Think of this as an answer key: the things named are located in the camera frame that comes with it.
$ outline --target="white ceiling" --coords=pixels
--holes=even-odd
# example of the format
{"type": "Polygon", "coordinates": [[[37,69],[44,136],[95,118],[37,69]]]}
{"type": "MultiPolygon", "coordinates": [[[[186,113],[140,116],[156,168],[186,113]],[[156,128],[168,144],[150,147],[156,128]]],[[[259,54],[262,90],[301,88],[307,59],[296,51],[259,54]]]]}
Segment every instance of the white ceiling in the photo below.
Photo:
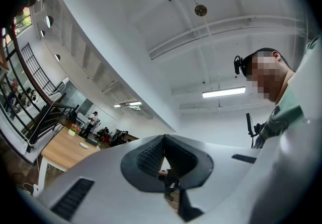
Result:
{"type": "MultiPolygon", "coordinates": [[[[307,32],[309,38],[316,33],[303,0],[119,1],[127,21],[141,33],[151,60],[165,75],[182,114],[267,105],[243,76],[235,75],[234,57],[272,47],[297,68],[307,32]],[[197,4],[207,7],[205,17],[194,13],[197,4]],[[218,89],[218,81],[221,89],[246,86],[247,91],[221,98],[220,104],[217,99],[203,99],[202,92],[218,89]]],[[[88,49],[57,0],[53,0],[53,8],[54,18],[62,18],[55,21],[55,34],[105,92],[115,78],[88,49]]],[[[116,84],[106,96],[116,103],[135,100],[116,84]]]]}

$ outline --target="standing person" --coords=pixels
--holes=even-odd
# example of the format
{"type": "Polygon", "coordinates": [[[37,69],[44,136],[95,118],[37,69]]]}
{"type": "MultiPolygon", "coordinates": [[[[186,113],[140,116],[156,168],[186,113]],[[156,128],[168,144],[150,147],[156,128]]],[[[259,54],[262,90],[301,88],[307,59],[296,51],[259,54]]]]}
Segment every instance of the standing person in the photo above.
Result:
{"type": "Polygon", "coordinates": [[[95,121],[97,121],[99,118],[98,118],[98,113],[97,111],[94,112],[94,117],[92,118],[89,118],[89,124],[87,125],[87,128],[85,131],[83,131],[80,136],[83,136],[84,138],[87,138],[91,132],[91,129],[93,128],[94,126],[94,123],[95,121]]]}

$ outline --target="black headset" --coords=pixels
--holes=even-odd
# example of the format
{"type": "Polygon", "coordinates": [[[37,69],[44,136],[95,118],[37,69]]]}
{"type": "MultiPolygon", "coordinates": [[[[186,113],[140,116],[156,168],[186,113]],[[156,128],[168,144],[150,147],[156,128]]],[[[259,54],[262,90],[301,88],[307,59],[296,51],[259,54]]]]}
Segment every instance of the black headset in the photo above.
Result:
{"type": "Polygon", "coordinates": [[[261,48],[259,50],[256,50],[254,53],[250,54],[247,56],[245,59],[243,59],[240,56],[236,56],[235,60],[233,61],[233,65],[235,67],[235,73],[240,74],[240,72],[243,73],[243,75],[246,77],[246,70],[247,70],[247,65],[248,63],[252,60],[253,55],[255,55],[259,51],[277,51],[276,49],[272,48],[261,48]]]}

